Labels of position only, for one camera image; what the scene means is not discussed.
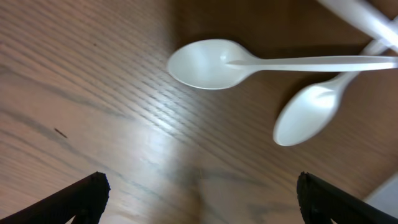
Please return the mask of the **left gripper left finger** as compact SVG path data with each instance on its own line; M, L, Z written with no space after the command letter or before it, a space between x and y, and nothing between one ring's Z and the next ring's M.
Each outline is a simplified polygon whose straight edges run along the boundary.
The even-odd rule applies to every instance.
M51 196L1 219L15 223L92 223L97 224L105 211L110 186L106 174L95 172Z

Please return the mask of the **white spoon long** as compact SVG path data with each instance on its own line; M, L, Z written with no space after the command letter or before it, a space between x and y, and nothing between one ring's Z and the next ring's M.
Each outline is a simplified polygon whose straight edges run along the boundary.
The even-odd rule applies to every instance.
M234 87L262 70L362 72L393 68L397 68L397 57L345 55L261 59L237 42L226 39L193 42L174 52L167 62L172 77L204 90Z

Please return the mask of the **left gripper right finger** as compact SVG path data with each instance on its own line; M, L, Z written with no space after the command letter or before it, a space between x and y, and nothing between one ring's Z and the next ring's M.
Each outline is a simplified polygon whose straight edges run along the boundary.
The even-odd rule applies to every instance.
M298 177L297 199L305 224L397 224L397 218L308 172Z

